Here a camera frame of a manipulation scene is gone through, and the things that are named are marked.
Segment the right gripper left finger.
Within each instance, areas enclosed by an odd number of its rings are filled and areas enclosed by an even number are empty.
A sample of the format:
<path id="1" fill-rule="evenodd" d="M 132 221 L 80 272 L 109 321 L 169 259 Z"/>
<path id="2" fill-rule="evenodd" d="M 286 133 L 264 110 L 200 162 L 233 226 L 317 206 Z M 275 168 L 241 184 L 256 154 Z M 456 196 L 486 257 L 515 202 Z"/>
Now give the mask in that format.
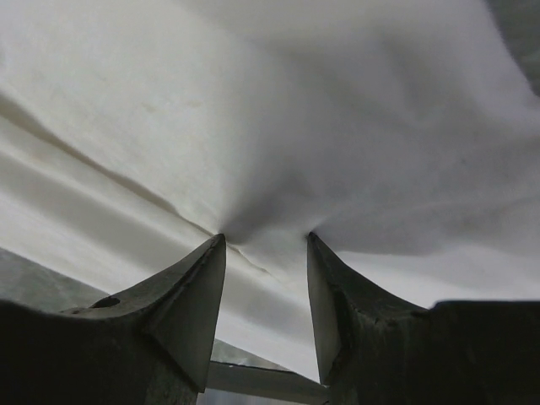
<path id="1" fill-rule="evenodd" d="M 90 307 L 1 303 L 4 404 L 193 404 L 207 385 L 226 268 L 215 235 Z"/>

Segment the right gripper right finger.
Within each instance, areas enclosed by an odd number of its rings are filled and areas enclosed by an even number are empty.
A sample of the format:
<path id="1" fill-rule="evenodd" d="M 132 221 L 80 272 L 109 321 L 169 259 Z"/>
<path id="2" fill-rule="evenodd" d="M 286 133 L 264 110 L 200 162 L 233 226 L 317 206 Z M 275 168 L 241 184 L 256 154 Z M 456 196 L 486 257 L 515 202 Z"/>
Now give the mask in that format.
<path id="1" fill-rule="evenodd" d="M 539 304 L 445 300 L 422 308 L 307 238 L 321 383 L 333 404 L 536 404 Z"/>

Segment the cream white t-shirt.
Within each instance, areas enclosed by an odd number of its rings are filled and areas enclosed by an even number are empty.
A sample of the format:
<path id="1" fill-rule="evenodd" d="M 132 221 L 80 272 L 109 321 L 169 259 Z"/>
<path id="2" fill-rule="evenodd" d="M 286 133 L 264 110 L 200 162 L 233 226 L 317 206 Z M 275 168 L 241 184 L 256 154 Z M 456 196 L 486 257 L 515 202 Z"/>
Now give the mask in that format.
<path id="1" fill-rule="evenodd" d="M 114 293 L 223 233 L 218 338 L 313 379 L 310 232 L 538 298 L 538 2 L 2 2 L 3 249 Z"/>

